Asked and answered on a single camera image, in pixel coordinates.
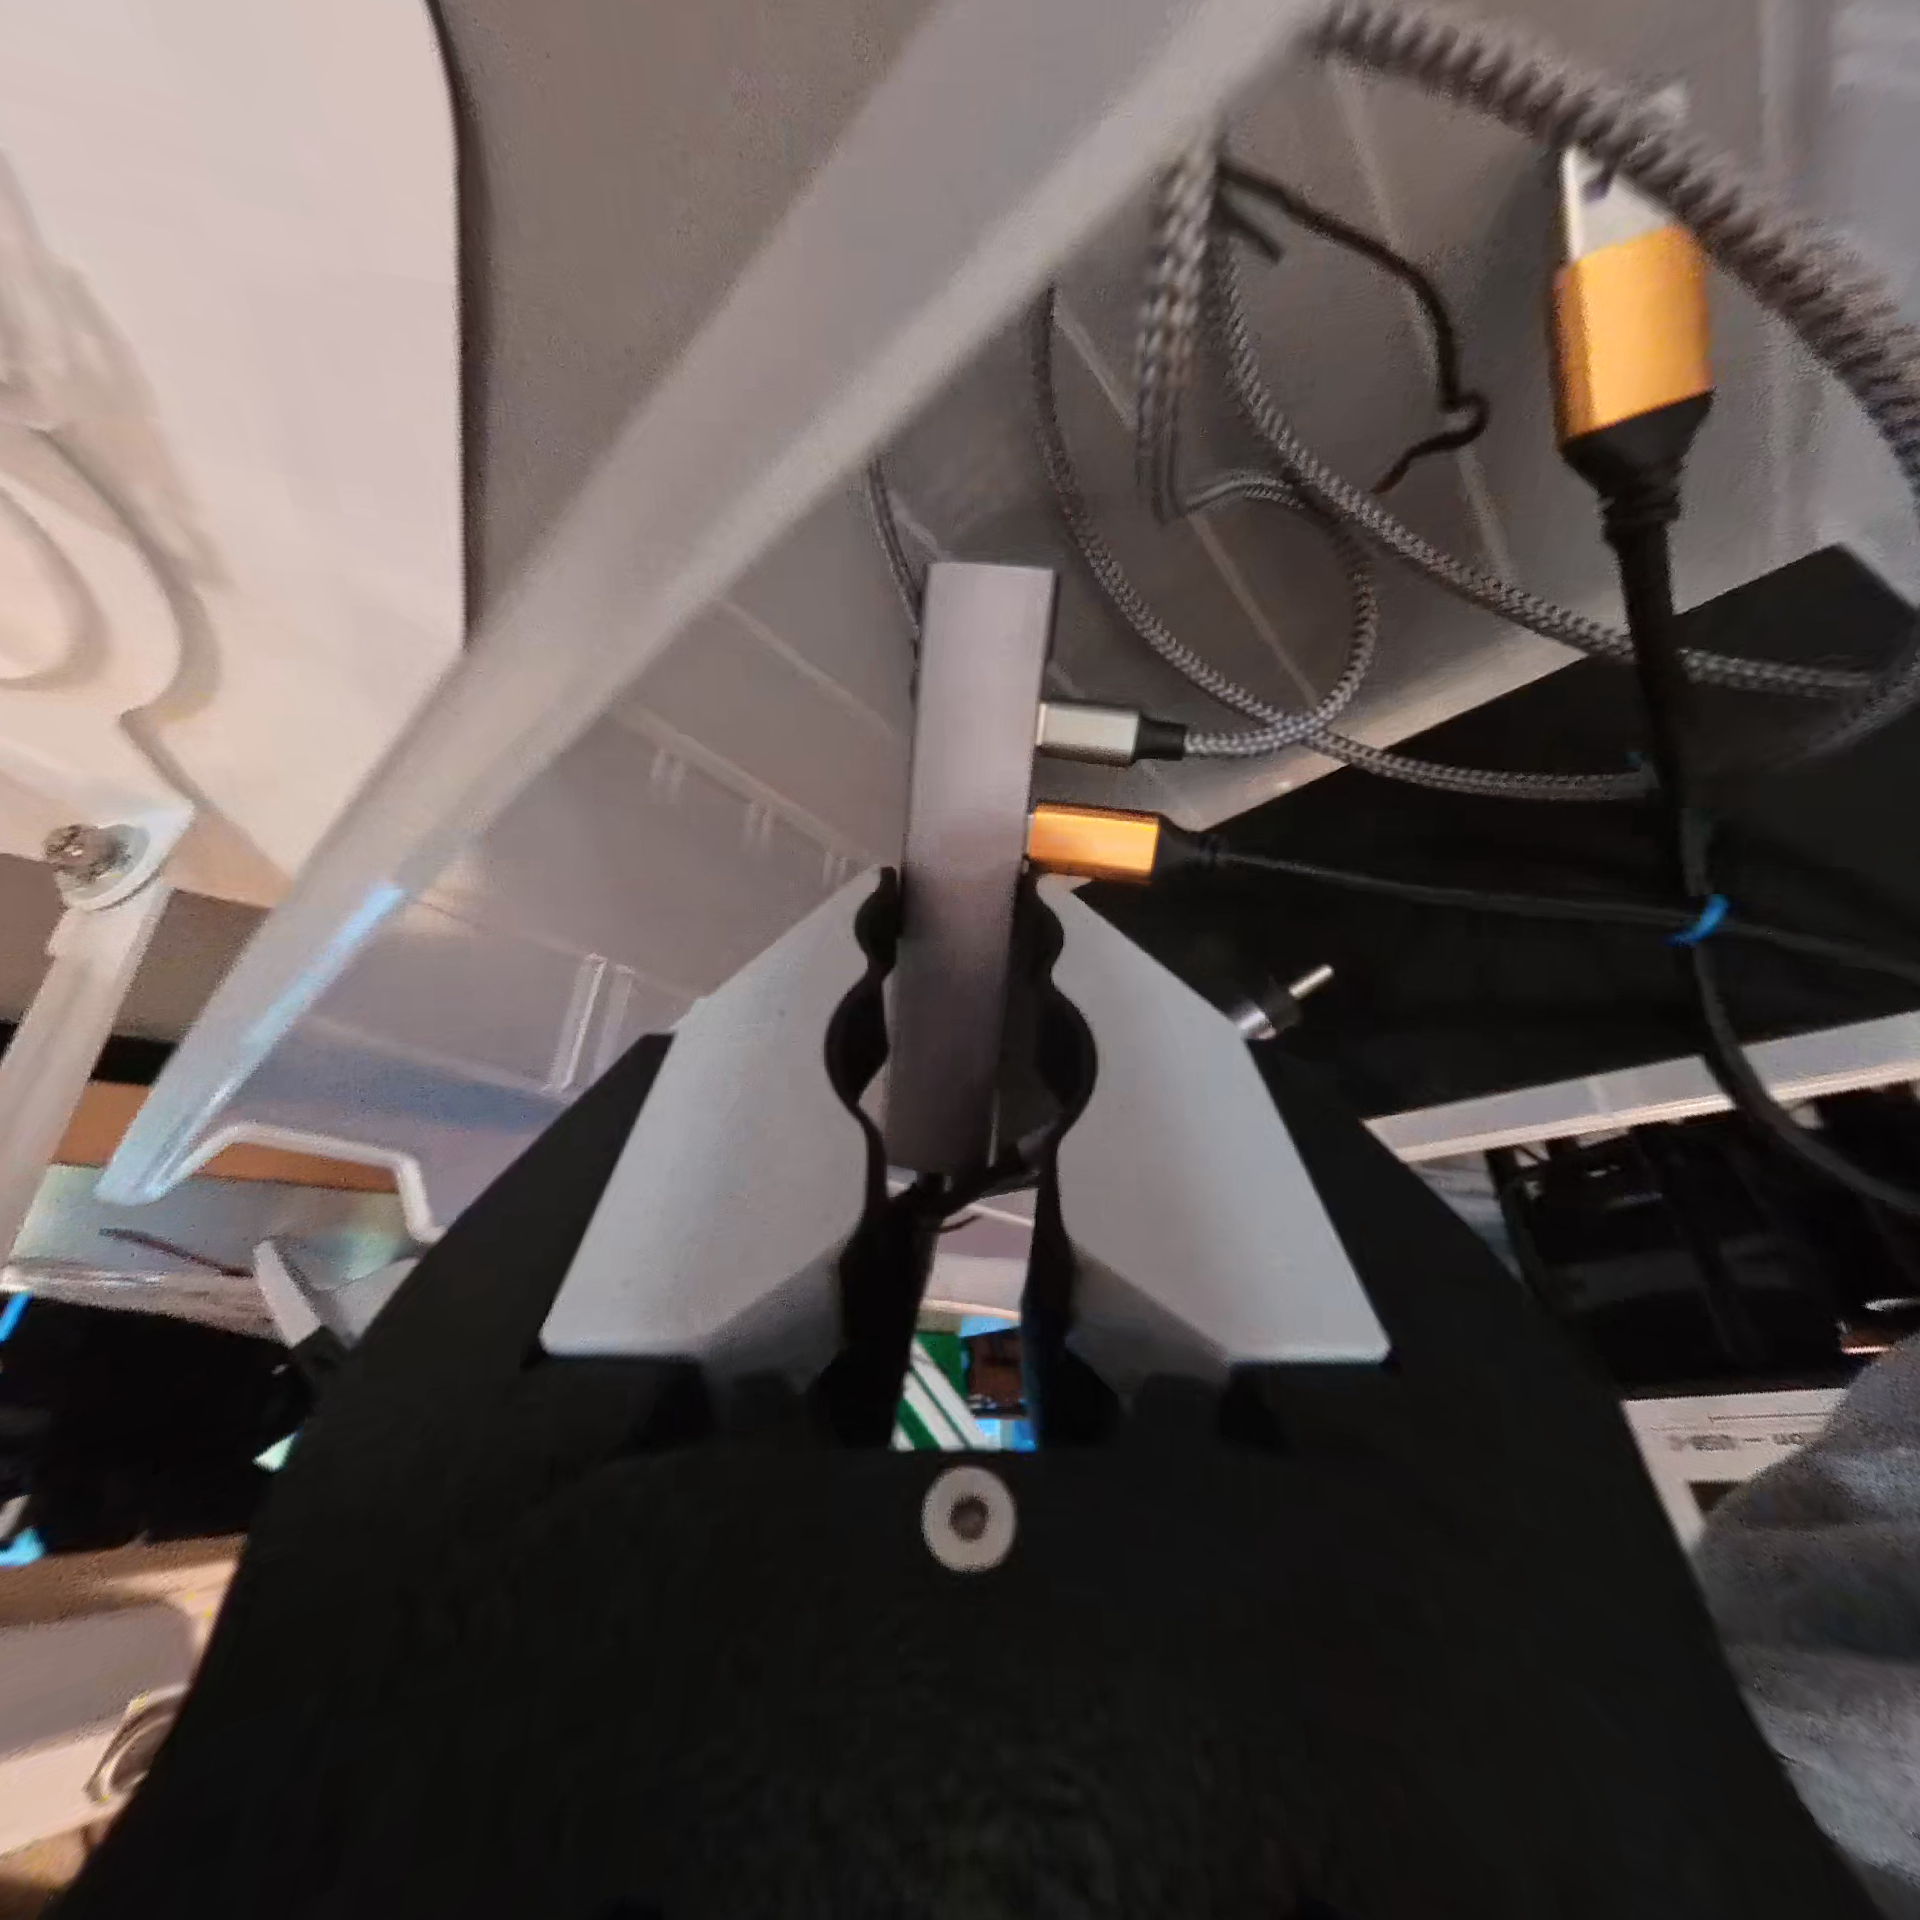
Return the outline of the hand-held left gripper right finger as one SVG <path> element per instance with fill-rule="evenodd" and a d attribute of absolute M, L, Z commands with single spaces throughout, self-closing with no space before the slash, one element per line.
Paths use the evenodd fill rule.
<path fill-rule="evenodd" d="M 1040 1171 L 1021 1364 L 1040 1448 L 1106 1443 L 1154 1380 L 1366 1364 L 1389 1335 L 1264 1081 L 1273 1024 L 1194 989 L 1062 881 L 1035 895 Z"/>

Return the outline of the person's grey sweatshirt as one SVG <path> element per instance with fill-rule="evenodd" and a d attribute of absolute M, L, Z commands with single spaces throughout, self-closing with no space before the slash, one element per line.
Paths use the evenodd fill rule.
<path fill-rule="evenodd" d="M 1693 1568 L 1745 1705 L 1882 1915 L 1917 1915 L 1917 1337 L 1720 1500 Z"/>

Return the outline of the white mounting bracket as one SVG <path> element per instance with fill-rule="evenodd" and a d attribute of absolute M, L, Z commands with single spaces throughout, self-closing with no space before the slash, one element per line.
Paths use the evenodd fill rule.
<path fill-rule="evenodd" d="M 89 1085 L 174 885 L 168 864 L 193 820 L 190 802 L 49 840 L 63 913 L 45 971 L 1 1060 L 1 1260 L 11 1260 L 45 1171 Z"/>

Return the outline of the clear plastic storage box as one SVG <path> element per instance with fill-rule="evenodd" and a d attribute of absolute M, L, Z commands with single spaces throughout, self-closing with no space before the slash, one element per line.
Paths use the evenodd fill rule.
<path fill-rule="evenodd" d="M 727 300 L 619 428 L 397 745 L 157 1072 L 99 1173 L 157 1203 L 233 1145 L 385 1165 L 416 1236 L 463 1201 L 454 1136 L 527 1136 L 595 1076 L 603 963 L 408 914 L 682 632 L 1269 64 L 1312 47 L 1575 146 L 1837 348 L 1889 353 L 1865 267 L 1677 116 L 1513 32 L 1414 7 L 939 4 Z M 1789 273 L 1810 293 L 1789 314 Z"/>

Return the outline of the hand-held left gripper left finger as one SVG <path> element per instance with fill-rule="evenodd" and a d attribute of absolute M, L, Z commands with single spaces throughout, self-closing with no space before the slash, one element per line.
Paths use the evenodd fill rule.
<path fill-rule="evenodd" d="M 682 1015 L 546 1313 L 546 1357 L 682 1361 L 712 1395 L 775 1378 L 840 1444 L 890 1444 L 915 1227 L 862 1097 L 888 1050 L 898 907 L 898 874 L 863 874 Z"/>

